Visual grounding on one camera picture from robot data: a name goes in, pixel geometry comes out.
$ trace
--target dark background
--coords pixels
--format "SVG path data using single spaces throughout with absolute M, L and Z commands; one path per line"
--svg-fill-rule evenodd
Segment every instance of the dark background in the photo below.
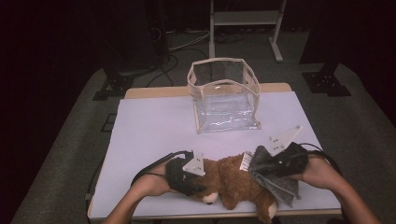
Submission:
M 275 1 L 241 2 L 217 0 L 216 7 L 277 7 Z M 134 70 L 158 66 L 166 46 L 152 42 L 149 27 L 179 31 L 208 28 L 209 1 L 159 3 L 1 1 L 0 72 L 5 103 L 0 157 L 2 221 L 9 222 L 14 216 L 95 71 L 104 67 L 108 76 L 117 76 L 120 67 Z M 360 76 L 367 91 L 395 123 L 395 2 L 319 3 L 289 0 L 287 4 L 283 30 L 312 27 L 302 63 L 324 63 L 336 52 L 340 62 Z

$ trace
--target white table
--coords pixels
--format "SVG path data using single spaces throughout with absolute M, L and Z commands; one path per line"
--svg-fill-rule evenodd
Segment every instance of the white table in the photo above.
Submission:
M 218 160 L 246 150 L 254 152 L 266 136 L 284 132 L 296 125 L 304 127 L 295 139 L 296 143 L 308 142 L 320 147 L 289 85 L 262 84 L 262 91 L 269 92 L 263 92 L 260 98 L 258 119 L 262 123 L 261 130 L 202 134 L 196 133 L 192 99 L 186 87 L 128 91 L 126 99 L 120 101 L 88 217 L 106 217 L 140 169 L 170 152 L 193 150 L 194 153 L 204 153 L 205 158 Z M 327 190 L 300 182 L 300 195 L 302 199 L 295 200 L 293 208 L 280 204 L 276 215 L 340 214 L 339 202 Z M 150 219 L 254 216 L 254 204 L 249 202 L 238 204 L 234 210 L 226 210 L 219 200 L 206 205 L 175 193 L 147 197 L 134 212 L 134 218 Z

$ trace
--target wooden table edge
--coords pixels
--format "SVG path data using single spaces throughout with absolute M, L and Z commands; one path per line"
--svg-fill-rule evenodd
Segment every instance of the wooden table edge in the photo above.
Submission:
M 277 211 L 277 217 L 287 216 L 314 216 L 314 215 L 341 215 L 341 209 L 309 209 L 294 211 Z M 234 218 L 234 217 L 257 217 L 257 213 L 224 213 L 224 214 L 199 214 L 186 216 L 160 216 L 160 217 L 132 217 L 132 220 L 153 219 L 192 219 L 192 218 Z
M 291 91 L 288 83 L 261 83 L 262 92 Z M 125 93 L 124 99 L 141 99 L 156 97 L 188 96 L 187 86 L 180 87 L 152 87 L 152 88 L 131 88 Z

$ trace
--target white shelf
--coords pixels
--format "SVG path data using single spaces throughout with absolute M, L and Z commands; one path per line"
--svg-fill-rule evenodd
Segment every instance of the white shelf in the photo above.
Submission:
M 263 25 L 276 24 L 278 10 L 215 12 L 214 25 Z

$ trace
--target metal stand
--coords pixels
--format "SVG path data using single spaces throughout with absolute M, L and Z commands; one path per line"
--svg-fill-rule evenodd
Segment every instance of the metal stand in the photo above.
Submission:
M 106 73 L 106 80 L 103 83 L 101 90 L 97 91 L 93 96 L 93 101 L 105 101 L 107 100 L 107 97 L 124 96 L 125 92 L 132 88 L 134 77 L 139 76 L 139 72 L 120 72 L 113 67 L 104 67 L 104 70 Z
M 347 87 L 342 86 L 334 76 L 337 66 L 337 62 L 325 63 L 319 72 L 303 73 L 311 92 L 327 93 L 329 96 L 350 96 Z
M 269 38 L 271 48 L 278 63 L 283 62 L 277 47 L 277 37 L 282 23 L 287 0 L 283 0 L 279 10 L 271 11 L 226 11 L 215 12 L 214 0 L 210 2 L 210 41 L 209 58 L 215 58 L 215 26 L 219 25 L 263 25 L 274 24 L 274 35 Z

